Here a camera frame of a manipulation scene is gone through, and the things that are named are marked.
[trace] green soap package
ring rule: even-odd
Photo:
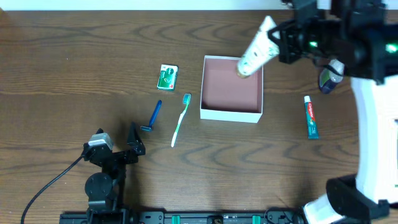
[[[159,90],[175,89],[175,81],[177,81],[178,66],[176,65],[162,65],[160,68],[159,81],[157,88]]]

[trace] white box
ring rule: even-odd
[[[263,106],[263,68],[249,78],[236,74],[240,58],[205,56],[200,118],[258,123]]]

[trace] wooden table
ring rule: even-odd
[[[98,128],[127,148],[131,121],[147,154],[128,166],[125,202],[142,210],[266,210],[325,193],[326,180],[358,168],[358,120],[348,78],[331,95],[308,60],[264,67],[258,124],[201,120],[204,55],[241,56],[265,15],[283,11],[7,12],[0,19],[0,223],[18,223],[29,200],[81,153]],[[390,18],[397,18],[394,12]],[[162,63],[177,64],[174,92],[156,89]],[[170,142],[192,103],[176,147]],[[309,141],[303,96],[313,100],[321,140]],[[81,161],[30,208],[26,223],[58,223],[85,211]],[[398,213],[380,223],[397,223]]]

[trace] toothbrush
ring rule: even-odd
[[[175,128],[173,139],[172,139],[172,147],[174,147],[175,139],[177,138],[178,131],[180,129],[180,124],[182,122],[182,118],[184,118],[185,113],[187,112],[189,102],[191,101],[191,93],[184,94],[184,98],[182,99],[182,103],[186,104],[184,111],[180,114],[180,118],[178,119],[177,127]]]

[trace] white wall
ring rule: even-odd
[[[398,0],[384,0],[398,9]],[[323,9],[330,0],[318,0]],[[4,10],[263,10],[287,9],[280,0],[0,0]]]

